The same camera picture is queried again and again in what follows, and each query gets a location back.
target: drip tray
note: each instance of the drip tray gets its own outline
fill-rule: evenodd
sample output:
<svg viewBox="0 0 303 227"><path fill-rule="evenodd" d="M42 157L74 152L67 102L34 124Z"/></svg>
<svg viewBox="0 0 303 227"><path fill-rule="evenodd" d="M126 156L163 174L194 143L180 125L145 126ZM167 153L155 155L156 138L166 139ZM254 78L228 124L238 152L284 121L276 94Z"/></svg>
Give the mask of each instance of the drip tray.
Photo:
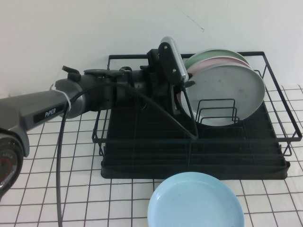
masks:
<svg viewBox="0 0 303 227"><path fill-rule="evenodd" d="M176 119L187 129L190 119ZM224 127L198 126L200 139L190 140L151 107L111 110L101 175L104 178L165 179L194 171L218 179L285 179L290 163L283 156L265 104L249 118ZM237 142L236 139L258 142Z"/></svg>

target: light blue plate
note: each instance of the light blue plate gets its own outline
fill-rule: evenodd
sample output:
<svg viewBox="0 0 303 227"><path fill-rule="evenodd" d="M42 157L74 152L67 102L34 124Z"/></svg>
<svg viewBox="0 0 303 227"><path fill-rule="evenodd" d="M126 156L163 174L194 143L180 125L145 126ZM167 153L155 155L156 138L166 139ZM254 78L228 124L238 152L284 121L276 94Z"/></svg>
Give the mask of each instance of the light blue plate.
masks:
<svg viewBox="0 0 303 227"><path fill-rule="evenodd" d="M237 197L218 179L181 173L163 181L151 196L149 227L244 227Z"/></svg>

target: dish rack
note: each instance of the dish rack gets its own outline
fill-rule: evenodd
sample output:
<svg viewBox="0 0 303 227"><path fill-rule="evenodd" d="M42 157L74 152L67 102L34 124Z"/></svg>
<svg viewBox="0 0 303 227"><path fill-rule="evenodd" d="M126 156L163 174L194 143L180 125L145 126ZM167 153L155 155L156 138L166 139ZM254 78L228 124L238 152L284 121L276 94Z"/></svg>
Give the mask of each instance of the dish rack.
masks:
<svg viewBox="0 0 303 227"><path fill-rule="evenodd" d="M104 178L165 179L177 173L194 171L221 180L285 179L290 167L285 156L292 155L290 143L300 141L302 134L264 52L239 54L263 59L263 72L255 71L263 78L266 87L269 83L276 88L279 102L283 104L293 127L292 134L286 133L284 123L279 118L279 110L276 109L277 101L271 98L271 90L267 88L265 101L253 115L240 120L233 100L231 106L224 107L231 109L231 115L224 117L231 118L234 124L222 127L199 124L197 140L188 138L151 106L140 111L134 103L124 103L113 108L110 113L107 111L110 118L105 119L101 131L98 131L100 112L96 118L92 139L99 145L99 154L103 156L101 175ZM181 56L187 59L192 55ZM130 59L147 59L147 55L110 55L107 69L110 69L112 60ZM200 114L203 108L199 107L197 113ZM175 118L190 130L191 119L179 109L173 110L177 113ZM281 129L282 134L275 133L276 127L269 115L277 119L275 126ZM109 124L105 137L106 121Z"/></svg>

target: pink plate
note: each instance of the pink plate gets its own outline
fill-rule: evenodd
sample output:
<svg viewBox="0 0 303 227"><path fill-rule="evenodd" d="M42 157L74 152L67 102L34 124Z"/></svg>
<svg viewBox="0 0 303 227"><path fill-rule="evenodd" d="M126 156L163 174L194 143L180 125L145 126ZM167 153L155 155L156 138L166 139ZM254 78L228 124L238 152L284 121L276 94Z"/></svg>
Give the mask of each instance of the pink plate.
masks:
<svg viewBox="0 0 303 227"><path fill-rule="evenodd" d="M193 64L192 66L190 66L187 69L187 72L193 74L193 76L194 76L197 72L200 72L201 70L203 70L207 67L210 67L210 66L213 66L216 64L222 64L222 63L236 63L236 64L241 64L241 65L244 65L244 66L250 68L250 66L246 62L244 62L240 59L233 58L233 57L227 57L227 56L221 56L221 57L209 58L209 59L206 59L203 61L198 61L195 64Z"/></svg>

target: white tile countertop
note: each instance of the white tile countertop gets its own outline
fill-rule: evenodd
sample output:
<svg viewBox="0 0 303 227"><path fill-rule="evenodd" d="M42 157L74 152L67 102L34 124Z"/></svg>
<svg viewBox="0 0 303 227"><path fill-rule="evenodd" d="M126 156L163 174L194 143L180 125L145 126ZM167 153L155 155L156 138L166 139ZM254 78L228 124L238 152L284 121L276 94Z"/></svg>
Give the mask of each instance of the white tile countertop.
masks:
<svg viewBox="0 0 303 227"><path fill-rule="evenodd" d="M303 131L303 87L281 88ZM270 93L274 101L276 93ZM278 102L275 105L284 122L287 113L279 110ZM61 160L63 226L147 227L149 199L162 180L102 178L102 157L91 139L96 115L86 113L65 126ZM101 113L99 127L103 127L104 118L105 112ZM55 150L60 121L60 117L52 119L28 132L30 154L12 189L0 201L0 227L58 226ZM281 134L277 121L272 118L272 122L276 134ZM286 133L293 133L287 131L288 124L284 124ZM291 167L285 180L223 181L237 195L246 227L302 226L303 141L293 142L291 149L293 155L286 157Z"/></svg>

